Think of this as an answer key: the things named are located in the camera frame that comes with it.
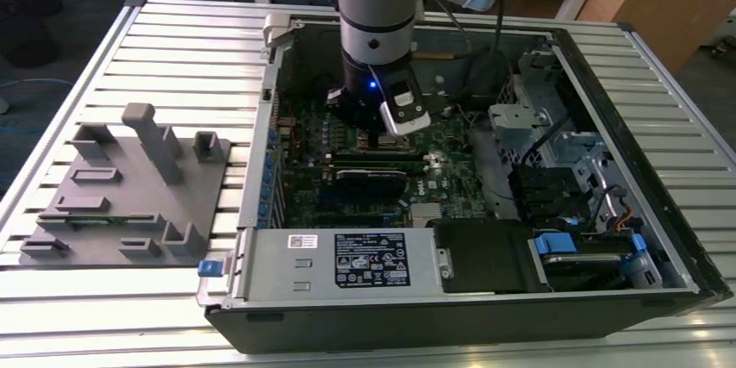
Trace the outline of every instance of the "power supply label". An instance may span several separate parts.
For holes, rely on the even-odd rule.
[[[334,284],[344,289],[409,286],[404,234],[334,234]]]

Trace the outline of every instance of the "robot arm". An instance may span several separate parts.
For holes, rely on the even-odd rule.
[[[345,86],[330,93],[328,105],[376,134],[404,135],[430,124],[409,65],[416,1],[338,0]],[[450,1],[486,9],[493,0]]]

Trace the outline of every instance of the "motherboard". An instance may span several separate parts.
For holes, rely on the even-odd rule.
[[[318,99],[285,99],[284,227],[406,228],[442,217],[488,216],[469,127],[454,114],[437,116],[429,128],[405,137],[369,136]]]

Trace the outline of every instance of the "slotted metal surface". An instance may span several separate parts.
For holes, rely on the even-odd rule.
[[[128,102],[150,102],[176,135],[200,129],[233,141],[214,217],[210,255],[232,248],[264,61],[261,28],[274,10],[328,15],[318,8],[148,0],[126,8],[80,78],[8,197],[0,266],[18,261],[76,150],[78,122],[118,120]],[[444,16],[426,16],[444,21]],[[493,18],[466,16],[493,24]],[[508,18],[506,24],[560,27]],[[736,289],[733,156],[634,34],[613,24],[564,27],[600,78],[649,161],[713,261]],[[250,364],[313,366],[732,366],[736,300],[684,317],[648,321],[602,340],[442,347],[341,354],[246,356],[208,326],[194,301],[192,269],[0,272],[0,366]],[[208,290],[222,293],[224,279]]]

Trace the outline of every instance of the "barcode sticker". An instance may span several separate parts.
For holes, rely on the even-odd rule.
[[[316,249],[317,235],[316,234],[289,234],[288,245],[289,249]]]

